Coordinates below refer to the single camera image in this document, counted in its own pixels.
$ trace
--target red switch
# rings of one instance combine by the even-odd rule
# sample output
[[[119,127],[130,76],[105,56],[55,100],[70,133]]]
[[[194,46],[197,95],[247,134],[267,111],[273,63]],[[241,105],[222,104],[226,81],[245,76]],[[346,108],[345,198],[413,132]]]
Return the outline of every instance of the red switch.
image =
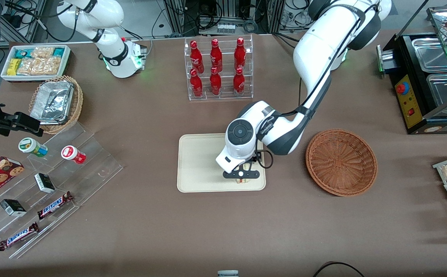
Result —
[[[403,85],[403,84],[400,84],[400,85],[397,86],[397,88],[396,88],[396,92],[399,93],[399,94],[403,94],[405,90],[406,90],[406,86]]]

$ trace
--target acrylic bottle rack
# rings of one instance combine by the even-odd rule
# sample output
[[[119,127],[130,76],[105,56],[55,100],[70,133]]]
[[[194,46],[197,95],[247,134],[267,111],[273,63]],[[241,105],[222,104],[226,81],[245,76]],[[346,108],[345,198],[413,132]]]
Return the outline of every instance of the acrylic bottle rack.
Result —
[[[244,48],[246,49],[246,65],[243,68],[243,76],[246,80],[244,83],[244,93],[242,96],[238,97],[234,95],[234,52],[237,46],[237,38],[242,37],[244,39]],[[211,40],[214,37],[194,37],[186,38],[184,41],[184,60],[186,68],[186,79],[188,80],[188,95],[189,100],[238,100],[242,98],[253,98],[254,95],[254,84],[253,84],[253,37],[251,35],[229,35],[221,36],[218,38],[218,44],[222,50],[223,57],[223,70],[220,72],[222,79],[222,91],[219,96],[213,95],[211,93],[211,86],[209,82],[209,77],[211,76]],[[201,81],[203,83],[203,97],[194,97],[193,91],[191,89],[190,73],[192,68],[191,64],[191,47],[189,43],[195,40],[198,43],[198,48],[203,55],[203,65],[204,72],[199,74]]]
[[[67,217],[78,210],[95,192],[114,177],[123,167],[95,140],[93,133],[80,123],[63,130],[44,145],[48,147],[46,156],[39,158],[29,155],[22,162],[25,171],[10,183],[0,188],[0,202],[15,199],[27,213],[22,217],[9,216],[0,206],[0,241],[28,228],[37,222],[40,232],[27,236],[12,245],[4,253],[9,258],[19,258]],[[66,145],[73,145],[86,154],[86,161],[78,165],[61,157],[60,151]],[[35,183],[34,175],[48,174],[56,190],[44,193]],[[74,199],[39,221],[37,212],[70,191]]]

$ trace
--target brown woven basket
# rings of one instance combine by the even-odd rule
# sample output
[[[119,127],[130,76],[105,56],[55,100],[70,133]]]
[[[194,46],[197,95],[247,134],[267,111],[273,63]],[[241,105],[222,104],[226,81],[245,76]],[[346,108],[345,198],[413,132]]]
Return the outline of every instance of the brown woven basket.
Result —
[[[78,83],[69,76],[61,76],[57,78],[53,78],[50,80],[47,80],[44,83],[51,83],[51,82],[59,82],[59,81],[68,81],[75,86],[75,90],[73,91],[73,99],[71,100],[71,107],[69,112],[69,119],[68,121],[63,125],[41,125],[41,128],[44,130],[44,133],[48,133],[50,135],[55,135],[59,133],[60,131],[70,128],[76,122],[78,121],[78,118],[80,117],[81,113],[81,105],[83,104],[83,92],[81,91],[81,87],[78,85]],[[34,95],[32,96],[32,100],[30,101],[30,104],[28,105],[28,113],[32,112],[32,107],[34,107],[35,103],[35,97],[37,97],[37,92],[39,91],[39,88],[35,90]]]
[[[318,133],[307,146],[306,164],[316,183],[338,196],[367,191],[377,177],[377,160],[369,145],[346,130]]]

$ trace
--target red soda bottle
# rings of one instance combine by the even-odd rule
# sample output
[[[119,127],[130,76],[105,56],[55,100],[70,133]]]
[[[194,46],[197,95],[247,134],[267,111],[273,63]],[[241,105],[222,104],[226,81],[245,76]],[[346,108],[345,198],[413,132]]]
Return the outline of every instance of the red soda bottle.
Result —
[[[242,75],[242,68],[237,68],[236,74],[234,76],[234,95],[242,96],[244,94],[244,83],[246,79]]]
[[[211,67],[216,67],[218,72],[222,72],[222,50],[218,46],[218,39],[216,38],[211,40],[211,53],[209,54],[209,56],[211,57]]]
[[[191,45],[191,63],[193,68],[195,68],[199,74],[202,74],[204,72],[203,55],[201,55],[201,51],[198,49],[198,43],[195,40],[192,40],[189,45]]]
[[[244,49],[244,39],[242,37],[239,37],[237,39],[237,47],[235,48],[234,52],[234,68],[237,70],[237,68],[246,66],[246,50]]]
[[[191,73],[191,79],[189,79],[189,82],[191,83],[191,89],[194,93],[194,97],[202,98],[203,83],[201,82],[201,79],[198,76],[198,72],[194,68],[191,68],[190,73]]]
[[[211,93],[215,96],[219,96],[222,90],[222,78],[218,74],[218,69],[216,67],[211,68],[211,77],[209,78],[211,84]]]

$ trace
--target table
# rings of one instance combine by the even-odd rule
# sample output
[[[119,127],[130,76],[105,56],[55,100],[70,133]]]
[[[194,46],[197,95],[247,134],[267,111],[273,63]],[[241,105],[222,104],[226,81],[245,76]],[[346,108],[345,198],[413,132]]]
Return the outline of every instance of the table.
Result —
[[[376,45],[393,33],[349,52],[295,152],[275,156],[264,190],[200,194],[176,188],[179,138],[223,133],[248,102],[189,102],[183,39],[155,41],[146,70],[128,79],[104,68],[95,45],[70,44],[68,74],[85,94],[80,122],[126,167],[22,258],[0,253],[0,276],[303,277],[327,261],[366,276],[447,276],[447,193],[431,168],[447,159],[447,135],[406,135],[390,81],[376,73]],[[255,100],[294,109],[292,49],[253,38]],[[4,81],[4,110],[26,112],[36,87]],[[375,152],[378,177],[364,195],[335,197],[311,180],[307,143],[329,128]],[[25,136],[0,137],[0,155],[25,159]]]

